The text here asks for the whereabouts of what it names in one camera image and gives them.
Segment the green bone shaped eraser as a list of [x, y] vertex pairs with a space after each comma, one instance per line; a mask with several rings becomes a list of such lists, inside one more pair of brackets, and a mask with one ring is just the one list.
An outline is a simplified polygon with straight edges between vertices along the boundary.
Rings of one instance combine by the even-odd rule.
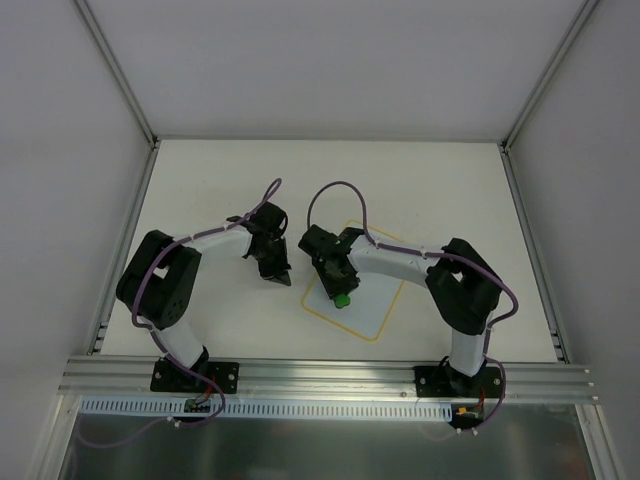
[[337, 309], [342, 309], [351, 304], [351, 299], [347, 294], [338, 294], [333, 298], [333, 302]]

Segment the yellow framed whiteboard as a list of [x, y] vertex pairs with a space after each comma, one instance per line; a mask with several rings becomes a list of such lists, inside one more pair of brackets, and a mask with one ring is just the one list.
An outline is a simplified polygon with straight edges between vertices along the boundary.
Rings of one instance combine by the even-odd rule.
[[359, 339], [375, 342], [391, 316], [404, 282], [371, 273], [359, 274], [358, 278], [358, 288], [349, 294], [351, 304], [337, 309], [325, 293], [317, 273], [314, 273], [301, 297], [301, 306], [313, 316]]

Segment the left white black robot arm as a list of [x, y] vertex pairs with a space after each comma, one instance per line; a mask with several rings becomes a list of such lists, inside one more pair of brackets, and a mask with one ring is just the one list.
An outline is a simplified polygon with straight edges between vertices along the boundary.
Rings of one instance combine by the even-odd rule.
[[208, 379], [208, 351], [184, 319], [200, 267], [209, 258], [252, 258], [261, 279], [289, 286], [287, 226], [287, 213], [265, 201], [209, 231], [174, 238], [152, 230], [144, 236], [117, 284], [116, 298], [134, 326], [150, 333], [183, 389], [196, 391]]

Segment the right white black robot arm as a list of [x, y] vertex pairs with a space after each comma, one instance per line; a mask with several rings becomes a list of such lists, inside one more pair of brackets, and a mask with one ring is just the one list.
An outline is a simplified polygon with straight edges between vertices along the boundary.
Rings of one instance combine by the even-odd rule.
[[454, 238], [435, 252], [347, 227], [331, 233], [313, 224], [298, 247], [311, 261], [328, 299], [338, 309], [365, 274], [425, 288], [452, 330], [449, 389], [469, 396], [483, 382], [486, 328], [499, 303], [500, 279], [464, 240]]

